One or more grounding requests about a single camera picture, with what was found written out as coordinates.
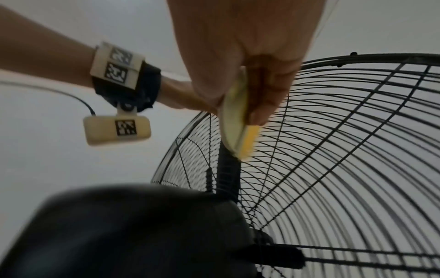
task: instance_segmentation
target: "wire grille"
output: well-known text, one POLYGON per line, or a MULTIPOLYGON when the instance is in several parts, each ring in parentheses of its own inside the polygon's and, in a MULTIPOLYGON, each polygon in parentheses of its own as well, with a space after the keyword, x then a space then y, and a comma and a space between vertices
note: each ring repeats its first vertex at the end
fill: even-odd
MULTIPOLYGON (((265 277, 440 273, 440 55, 351 55, 304 63, 241 166, 239 207, 303 270, 265 277)), ((199 114, 153 182, 206 190, 218 120, 199 114)))

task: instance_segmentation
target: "yellow sponge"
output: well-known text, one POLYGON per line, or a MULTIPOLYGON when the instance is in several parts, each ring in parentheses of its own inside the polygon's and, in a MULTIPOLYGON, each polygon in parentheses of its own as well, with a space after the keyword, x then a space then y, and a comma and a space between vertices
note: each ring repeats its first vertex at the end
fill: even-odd
POLYGON ((225 95, 219 111, 221 139, 225 147, 239 160, 252 154, 260 129, 257 125, 246 125, 247 111, 248 81, 246 71, 242 70, 225 95))

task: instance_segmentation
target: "black wrist strap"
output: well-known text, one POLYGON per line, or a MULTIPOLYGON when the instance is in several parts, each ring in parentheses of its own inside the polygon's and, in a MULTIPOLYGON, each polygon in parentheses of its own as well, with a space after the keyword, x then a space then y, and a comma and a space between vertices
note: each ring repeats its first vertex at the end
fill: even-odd
POLYGON ((137 111, 141 112, 152 108, 157 99, 162 79, 160 72, 159 68, 144 61, 139 71, 135 90, 94 76, 92 80, 96 93, 114 107, 117 107, 118 104, 122 108, 128 107, 128 109, 130 106, 135 106, 137 111))

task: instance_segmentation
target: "black fan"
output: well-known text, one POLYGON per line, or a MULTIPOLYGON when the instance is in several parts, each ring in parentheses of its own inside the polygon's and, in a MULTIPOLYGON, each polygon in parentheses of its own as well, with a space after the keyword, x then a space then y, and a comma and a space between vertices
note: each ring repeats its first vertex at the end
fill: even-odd
POLYGON ((245 256, 267 278, 438 275, 439 94, 440 55, 306 62, 251 159, 200 113, 152 182, 237 203, 257 243, 245 256))

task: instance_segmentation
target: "white wall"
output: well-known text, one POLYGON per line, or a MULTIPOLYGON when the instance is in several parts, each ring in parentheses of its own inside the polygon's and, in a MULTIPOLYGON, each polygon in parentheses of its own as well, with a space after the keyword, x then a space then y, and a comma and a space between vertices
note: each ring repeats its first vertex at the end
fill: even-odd
MULTIPOLYGON (((1 0, 42 24, 90 45, 102 39, 145 53, 185 75, 164 1, 1 0)), ((352 51, 440 53, 440 1, 340 0, 310 59, 352 51)), ((55 87, 84 98, 98 114, 114 110, 92 90, 0 72, 1 80, 55 87)), ((168 146, 195 115, 157 105, 147 111, 153 137, 124 147, 87 146, 73 99, 0 87, 0 252, 48 195, 81 185, 148 182, 168 146)))

